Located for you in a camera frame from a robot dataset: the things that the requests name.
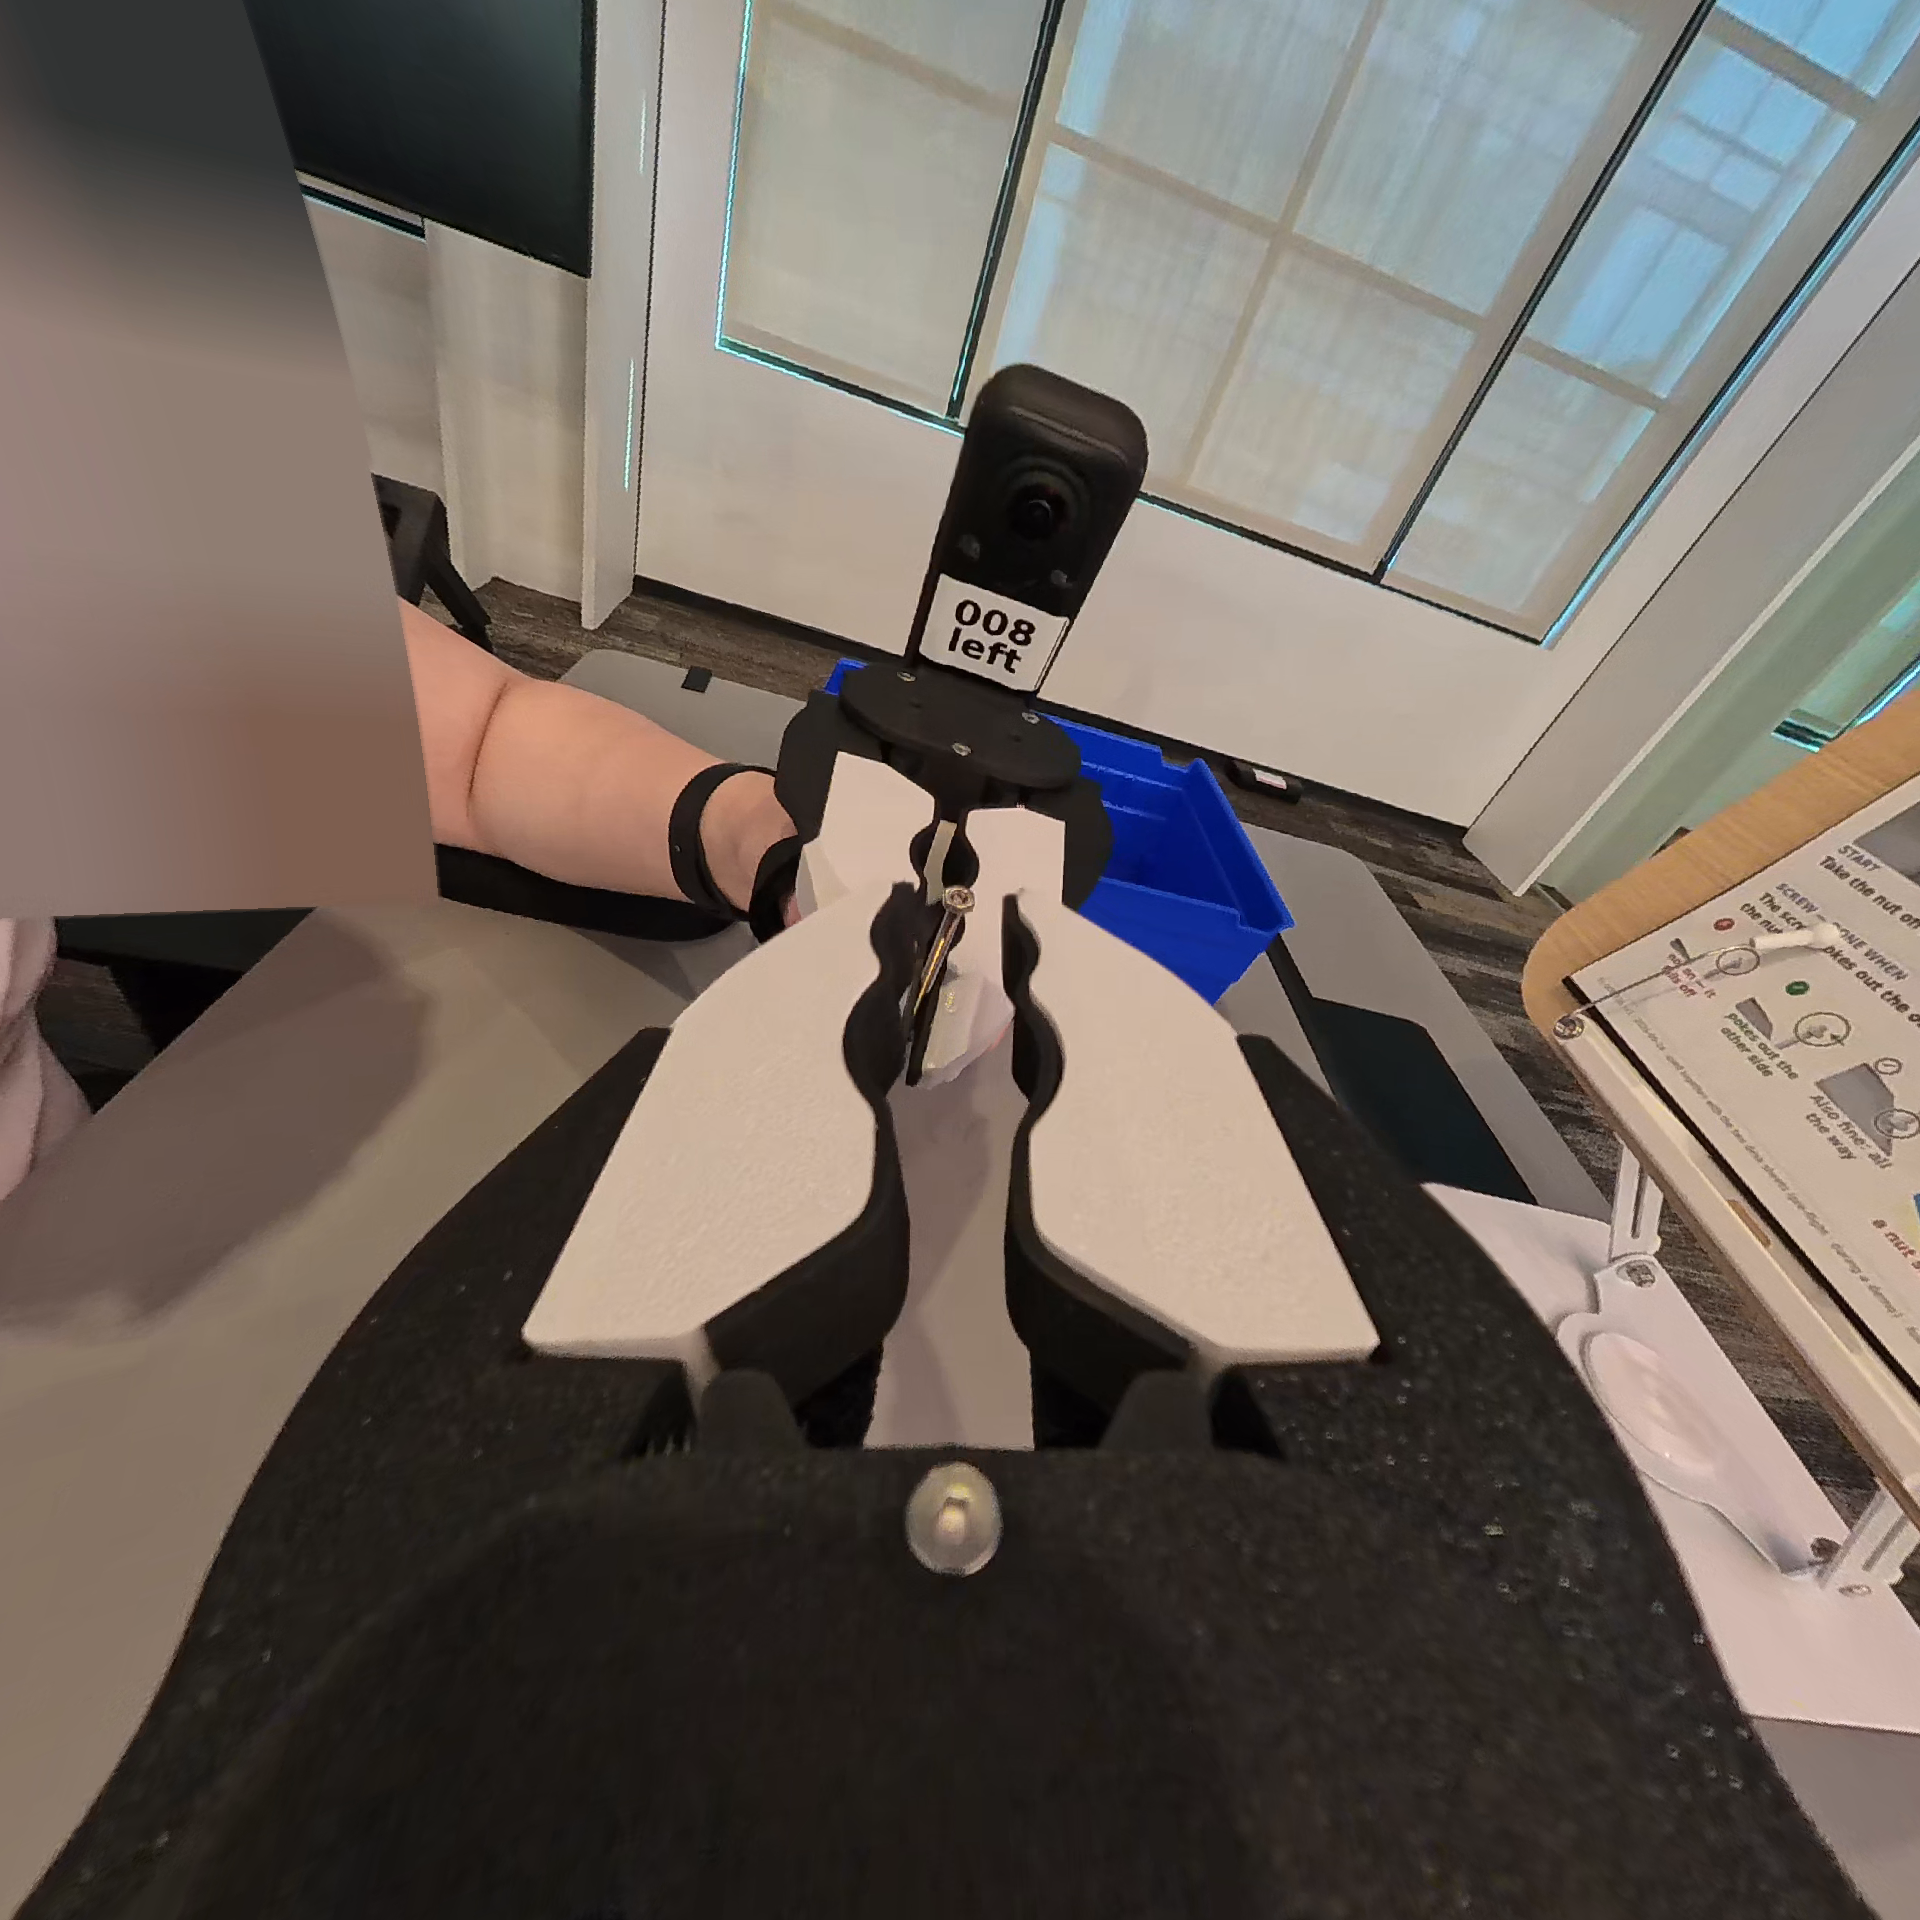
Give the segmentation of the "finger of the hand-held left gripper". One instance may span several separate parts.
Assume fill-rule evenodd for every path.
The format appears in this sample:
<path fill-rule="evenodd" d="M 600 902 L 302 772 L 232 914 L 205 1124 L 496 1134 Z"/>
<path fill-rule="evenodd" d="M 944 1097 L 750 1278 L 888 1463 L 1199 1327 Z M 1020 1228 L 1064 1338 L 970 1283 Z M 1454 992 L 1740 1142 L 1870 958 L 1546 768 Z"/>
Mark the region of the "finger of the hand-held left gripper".
<path fill-rule="evenodd" d="M 799 856 L 799 918 L 901 882 L 926 897 L 923 862 L 936 819 L 936 800 L 899 768 L 837 754 L 821 830 Z"/>
<path fill-rule="evenodd" d="M 976 907 L 1020 894 L 1063 906 L 1064 839 L 1064 823 L 1030 807 L 976 807 L 956 833 L 976 862 L 966 886 Z"/>

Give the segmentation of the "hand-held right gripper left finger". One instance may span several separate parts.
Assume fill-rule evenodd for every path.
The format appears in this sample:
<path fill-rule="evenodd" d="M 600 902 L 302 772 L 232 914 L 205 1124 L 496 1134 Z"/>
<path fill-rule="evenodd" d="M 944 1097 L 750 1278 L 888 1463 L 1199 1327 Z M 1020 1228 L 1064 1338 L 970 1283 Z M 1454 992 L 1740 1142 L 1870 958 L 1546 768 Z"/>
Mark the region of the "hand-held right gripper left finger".
<path fill-rule="evenodd" d="M 563 1360 L 668 1360 L 693 1400 L 774 1382 L 816 1447 L 871 1440 L 904 1306 L 891 1116 L 914 886 L 864 886 L 743 958 L 662 1044 L 520 1329 Z"/>

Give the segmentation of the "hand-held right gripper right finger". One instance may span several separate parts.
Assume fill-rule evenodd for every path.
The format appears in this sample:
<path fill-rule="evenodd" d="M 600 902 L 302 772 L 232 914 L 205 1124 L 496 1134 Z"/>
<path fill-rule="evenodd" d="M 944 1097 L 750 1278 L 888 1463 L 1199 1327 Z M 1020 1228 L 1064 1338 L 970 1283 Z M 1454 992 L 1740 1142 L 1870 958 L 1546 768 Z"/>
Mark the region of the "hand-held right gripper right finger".
<path fill-rule="evenodd" d="M 1003 1297 L 1036 1449 L 1093 1449 L 1126 1392 L 1383 1356 L 1272 1096 L 1299 1079 L 1162 962 L 1038 891 L 999 913 L 1024 1100 Z"/>

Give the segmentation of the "steel bolt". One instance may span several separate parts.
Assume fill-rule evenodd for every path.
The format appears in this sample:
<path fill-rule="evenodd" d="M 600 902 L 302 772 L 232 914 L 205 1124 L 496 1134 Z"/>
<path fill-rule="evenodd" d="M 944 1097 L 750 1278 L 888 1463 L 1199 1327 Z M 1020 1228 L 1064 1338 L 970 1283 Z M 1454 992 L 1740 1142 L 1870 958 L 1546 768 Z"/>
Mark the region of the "steel bolt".
<path fill-rule="evenodd" d="M 932 930 L 918 977 L 903 1002 L 907 1089 L 918 1087 L 928 1075 L 935 1079 L 956 1072 L 970 1057 L 976 1028 L 978 980 L 957 977 L 949 980 L 952 952 L 966 935 L 971 918 L 951 918 L 941 910 Z"/>

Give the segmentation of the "blue plastic bin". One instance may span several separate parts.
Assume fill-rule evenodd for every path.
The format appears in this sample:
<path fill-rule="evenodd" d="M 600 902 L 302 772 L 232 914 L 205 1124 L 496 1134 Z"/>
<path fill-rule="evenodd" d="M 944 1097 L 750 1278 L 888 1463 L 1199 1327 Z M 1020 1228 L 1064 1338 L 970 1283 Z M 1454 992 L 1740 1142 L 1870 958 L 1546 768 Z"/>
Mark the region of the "blue plastic bin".
<path fill-rule="evenodd" d="M 1067 723 L 1028 688 L 930 656 L 843 660 L 784 735 L 774 792 L 805 847 L 838 759 L 875 762 L 926 795 L 904 842 L 918 875 L 974 886 L 970 816 L 1024 807 L 1063 825 L 1063 897 L 1203 1002 L 1240 980 L 1292 914 L 1212 771 L 1151 744 Z"/>

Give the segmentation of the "person's left forearm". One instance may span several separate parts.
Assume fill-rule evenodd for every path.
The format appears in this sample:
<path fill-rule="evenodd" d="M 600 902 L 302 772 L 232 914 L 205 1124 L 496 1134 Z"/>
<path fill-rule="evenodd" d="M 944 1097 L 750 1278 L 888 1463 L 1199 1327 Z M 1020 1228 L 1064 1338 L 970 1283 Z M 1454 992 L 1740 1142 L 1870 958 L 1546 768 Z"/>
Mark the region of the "person's left forearm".
<path fill-rule="evenodd" d="M 398 612 L 436 842 L 550 880 L 682 902 L 668 825 L 712 756 L 643 713 L 524 678 L 408 604 Z"/>

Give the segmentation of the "person's left hand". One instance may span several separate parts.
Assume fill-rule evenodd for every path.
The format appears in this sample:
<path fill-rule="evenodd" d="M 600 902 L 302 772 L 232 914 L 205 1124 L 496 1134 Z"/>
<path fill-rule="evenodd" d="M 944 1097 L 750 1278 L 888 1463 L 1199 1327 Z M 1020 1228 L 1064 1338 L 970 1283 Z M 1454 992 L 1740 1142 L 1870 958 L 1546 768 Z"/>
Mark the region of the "person's left hand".
<path fill-rule="evenodd" d="M 699 827 L 712 891 L 748 913 L 763 859 L 792 830 L 773 775 L 748 771 L 719 782 L 703 806 Z"/>

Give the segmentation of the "black wrist rest pad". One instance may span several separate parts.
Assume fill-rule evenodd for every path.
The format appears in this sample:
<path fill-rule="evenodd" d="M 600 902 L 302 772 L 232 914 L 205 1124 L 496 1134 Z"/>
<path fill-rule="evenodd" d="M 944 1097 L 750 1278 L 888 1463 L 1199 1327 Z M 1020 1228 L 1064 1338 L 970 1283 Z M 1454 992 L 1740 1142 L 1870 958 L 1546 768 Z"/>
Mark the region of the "black wrist rest pad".
<path fill-rule="evenodd" d="M 632 897 L 552 880 L 468 849 L 435 847 L 438 894 L 525 922 L 605 932 L 652 944 L 693 944 L 732 929 L 732 914 L 682 898 Z"/>

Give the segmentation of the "white board stand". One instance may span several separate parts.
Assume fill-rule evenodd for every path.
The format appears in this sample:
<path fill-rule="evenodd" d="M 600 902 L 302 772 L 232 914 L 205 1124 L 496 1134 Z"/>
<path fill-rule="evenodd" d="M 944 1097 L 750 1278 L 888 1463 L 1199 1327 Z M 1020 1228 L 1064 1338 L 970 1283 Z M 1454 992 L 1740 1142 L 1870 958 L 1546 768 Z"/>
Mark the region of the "white board stand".
<path fill-rule="evenodd" d="M 1748 1718 L 1918 1732 L 1918 1628 L 1893 1588 L 1818 1572 L 1830 1500 L 1659 1267 L 1637 1286 L 1605 1228 L 1431 1186 L 1547 1324 L 1659 1516 Z"/>

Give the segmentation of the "large paned window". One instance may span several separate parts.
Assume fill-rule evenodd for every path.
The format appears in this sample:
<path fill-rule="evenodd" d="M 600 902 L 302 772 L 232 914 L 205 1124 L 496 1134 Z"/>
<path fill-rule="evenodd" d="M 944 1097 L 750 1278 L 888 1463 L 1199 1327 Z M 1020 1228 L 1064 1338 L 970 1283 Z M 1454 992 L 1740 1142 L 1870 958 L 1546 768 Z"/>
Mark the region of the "large paned window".
<path fill-rule="evenodd" d="M 1916 155 L 1916 2 L 748 4 L 718 339 L 1034 363 L 1194 519 L 1551 642 Z"/>

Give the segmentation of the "wooden instruction board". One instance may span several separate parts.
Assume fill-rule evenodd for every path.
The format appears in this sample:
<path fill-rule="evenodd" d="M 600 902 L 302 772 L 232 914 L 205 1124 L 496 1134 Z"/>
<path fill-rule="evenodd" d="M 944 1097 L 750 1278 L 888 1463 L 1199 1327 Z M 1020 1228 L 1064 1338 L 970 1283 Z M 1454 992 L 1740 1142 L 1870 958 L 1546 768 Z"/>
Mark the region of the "wooden instruction board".
<path fill-rule="evenodd" d="M 1576 903 L 1523 1002 L 1908 1520 L 1918 702 Z"/>

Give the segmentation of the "black monitor screen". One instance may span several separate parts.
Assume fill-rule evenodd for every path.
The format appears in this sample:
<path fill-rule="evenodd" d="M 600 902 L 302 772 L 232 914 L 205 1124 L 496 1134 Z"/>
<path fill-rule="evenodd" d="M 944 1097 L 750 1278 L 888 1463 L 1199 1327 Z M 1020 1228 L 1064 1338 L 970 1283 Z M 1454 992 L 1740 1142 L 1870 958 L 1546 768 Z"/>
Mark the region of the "black monitor screen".
<path fill-rule="evenodd" d="M 595 2 L 246 2 L 299 175 L 588 276 Z"/>

